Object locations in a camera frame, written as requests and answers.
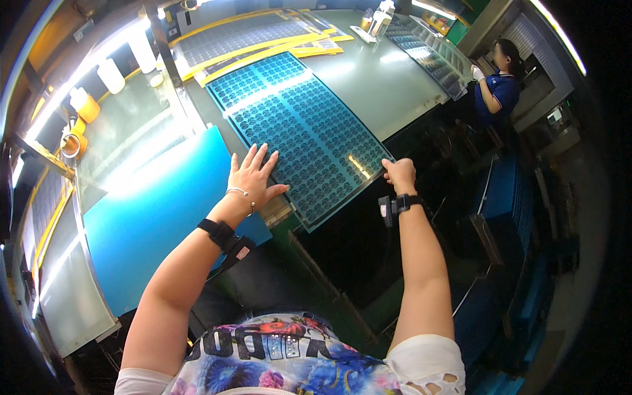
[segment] fingers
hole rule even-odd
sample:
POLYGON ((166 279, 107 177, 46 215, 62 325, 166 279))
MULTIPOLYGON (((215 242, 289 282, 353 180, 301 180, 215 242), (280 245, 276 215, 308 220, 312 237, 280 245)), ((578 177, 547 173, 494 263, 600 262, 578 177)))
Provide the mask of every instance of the fingers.
POLYGON ((278 160, 279 160, 279 151, 274 151, 272 155, 270 156, 270 159, 268 159, 268 161, 261 168, 261 171, 265 174, 266 177, 270 176, 270 173, 272 172, 272 169, 274 169, 274 166, 276 165, 276 162, 278 160))
POLYGON ((261 162, 264 161, 265 153, 268 152, 268 143, 263 143, 257 154, 252 159, 251 166, 255 168, 255 170, 259 170, 261 168, 261 162))
POLYGON ((289 191, 289 185, 277 184, 272 185, 268 189, 265 190, 265 198, 266 201, 270 201, 270 199, 279 196, 280 194, 289 191))
POLYGON ((231 173, 239 170, 239 164, 237 163, 237 153, 233 152, 233 156, 231 156, 231 173))
POLYGON ((252 159, 255 157, 256 153, 257 153, 257 144, 253 144, 252 147, 250 147, 250 150, 248 150, 248 154, 243 159, 243 162, 241 163, 242 169, 246 167, 250 167, 250 164, 252 163, 252 159))

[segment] blue polo shirt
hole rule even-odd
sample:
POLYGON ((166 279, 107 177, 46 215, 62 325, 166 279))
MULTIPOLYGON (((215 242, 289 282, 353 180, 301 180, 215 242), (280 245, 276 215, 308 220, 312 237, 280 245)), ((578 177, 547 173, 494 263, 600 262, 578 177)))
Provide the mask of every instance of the blue polo shirt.
POLYGON ((496 69, 496 73, 485 77, 487 86, 492 95, 501 104, 501 109, 492 114, 487 109, 483 95, 480 91, 480 85, 477 84, 474 89, 476 112, 478 120, 482 126, 494 125, 498 121, 507 118, 511 111, 516 107, 520 98, 520 82, 511 74, 500 74, 500 70, 496 69))

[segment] blue pcb panel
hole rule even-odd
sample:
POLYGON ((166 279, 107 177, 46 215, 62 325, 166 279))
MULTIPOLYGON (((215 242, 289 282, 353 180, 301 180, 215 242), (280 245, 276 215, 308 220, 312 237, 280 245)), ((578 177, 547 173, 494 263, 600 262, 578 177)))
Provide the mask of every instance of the blue pcb panel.
POLYGON ((382 175, 392 155, 367 127, 289 52, 207 84, 246 146, 279 151, 272 172, 308 232, 382 175))

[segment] woman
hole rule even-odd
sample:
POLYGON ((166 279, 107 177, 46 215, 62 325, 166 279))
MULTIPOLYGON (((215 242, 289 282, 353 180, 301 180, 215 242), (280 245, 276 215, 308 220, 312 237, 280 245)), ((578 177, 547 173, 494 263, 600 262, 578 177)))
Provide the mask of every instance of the woman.
MULTIPOLYGON (((289 186, 266 182, 279 154, 267 144, 231 159, 229 192, 207 219, 231 228, 289 186)), ((382 161, 398 195, 416 195, 409 159, 382 161)), ((189 311, 220 248, 195 229, 165 258, 138 305, 115 394, 464 394, 447 269, 422 207, 399 216, 405 291, 385 360, 342 343, 313 314, 275 313, 206 332, 185 356, 189 311)))
POLYGON ((520 83, 525 76, 525 66, 518 49, 510 40, 499 39, 494 47, 496 72, 485 76, 472 65, 471 75, 478 83, 474 92, 460 98, 449 107, 448 116, 464 121, 475 130, 488 125, 498 128, 508 119, 520 98, 520 83))

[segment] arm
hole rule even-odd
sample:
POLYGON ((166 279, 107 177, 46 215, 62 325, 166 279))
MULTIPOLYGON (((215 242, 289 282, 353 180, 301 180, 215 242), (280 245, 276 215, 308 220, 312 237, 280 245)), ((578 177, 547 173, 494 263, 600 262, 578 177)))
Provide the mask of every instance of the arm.
POLYGON ((478 80, 478 84, 480 85, 480 93, 483 96, 483 101, 487 106, 487 109, 492 114, 499 112, 502 108, 501 103, 496 99, 492 92, 489 90, 487 86, 487 80, 485 79, 485 75, 480 69, 474 65, 471 67, 471 73, 474 76, 474 79, 478 80))
MULTIPOLYGON (((415 167, 408 158, 382 164, 384 178, 398 195, 416 195, 415 167)), ((399 215, 404 296, 395 335, 389 349, 419 334, 437 334, 454 340, 454 322, 446 260, 421 205, 399 215)))
MULTIPOLYGON (((244 189, 248 196, 228 193, 211 210, 208 219, 225 221, 235 229, 250 214, 251 202, 255 202, 255 208, 261 208, 288 190, 286 185, 266 189, 267 179, 279 157, 278 152, 274 152, 260 170, 266 152, 266 144, 258 152, 253 145, 241 168, 233 154, 228 185, 244 189)), ((121 368, 142 368, 168 375, 178 373, 185 358, 189 311, 220 253, 205 231, 195 229, 162 261, 140 298, 125 341, 121 368)))

